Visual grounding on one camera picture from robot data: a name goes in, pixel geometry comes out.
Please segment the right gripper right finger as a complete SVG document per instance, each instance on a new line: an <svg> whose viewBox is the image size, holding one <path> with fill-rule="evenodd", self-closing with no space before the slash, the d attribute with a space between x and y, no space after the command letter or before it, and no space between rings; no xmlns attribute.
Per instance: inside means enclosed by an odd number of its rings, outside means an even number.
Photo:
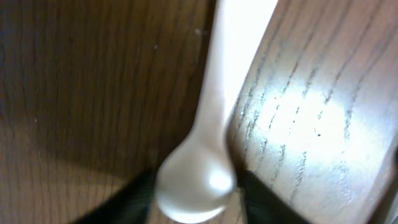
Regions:
<svg viewBox="0 0 398 224"><path fill-rule="evenodd" d="M238 173L247 224L309 224L250 170Z"/></svg>

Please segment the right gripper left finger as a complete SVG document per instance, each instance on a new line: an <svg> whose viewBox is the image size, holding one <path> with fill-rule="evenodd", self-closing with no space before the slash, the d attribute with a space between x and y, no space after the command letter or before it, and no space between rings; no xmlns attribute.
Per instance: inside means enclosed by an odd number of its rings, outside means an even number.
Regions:
<svg viewBox="0 0 398 224"><path fill-rule="evenodd" d="M155 172L145 170L99 207L74 224L142 224L147 221L154 196Z"/></svg>

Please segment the white plastic fork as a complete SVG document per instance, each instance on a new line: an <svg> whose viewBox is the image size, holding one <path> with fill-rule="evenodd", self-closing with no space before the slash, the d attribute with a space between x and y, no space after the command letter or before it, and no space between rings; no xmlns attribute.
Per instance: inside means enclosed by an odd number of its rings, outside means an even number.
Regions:
<svg viewBox="0 0 398 224"><path fill-rule="evenodd" d="M155 182L158 208L173 221L205 222L229 204L237 186L227 147L229 120L276 5L216 2L193 126L163 161Z"/></svg>

